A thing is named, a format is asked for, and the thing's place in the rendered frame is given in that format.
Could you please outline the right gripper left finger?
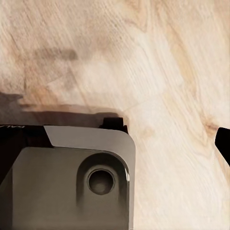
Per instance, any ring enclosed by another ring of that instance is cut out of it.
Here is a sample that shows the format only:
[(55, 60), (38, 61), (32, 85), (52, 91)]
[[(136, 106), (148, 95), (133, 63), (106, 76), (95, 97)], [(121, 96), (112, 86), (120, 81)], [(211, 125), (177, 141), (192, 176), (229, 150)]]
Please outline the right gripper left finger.
[(0, 133), (0, 185), (24, 146), (25, 140), (21, 128)]

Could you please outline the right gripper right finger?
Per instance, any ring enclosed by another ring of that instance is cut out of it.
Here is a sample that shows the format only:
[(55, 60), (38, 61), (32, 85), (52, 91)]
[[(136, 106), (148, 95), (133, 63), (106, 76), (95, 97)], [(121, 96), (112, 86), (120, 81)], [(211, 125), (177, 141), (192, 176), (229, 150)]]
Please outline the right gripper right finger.
[(230, 165), (230, 129), (220, 127), (215, 138), (215, 145)]

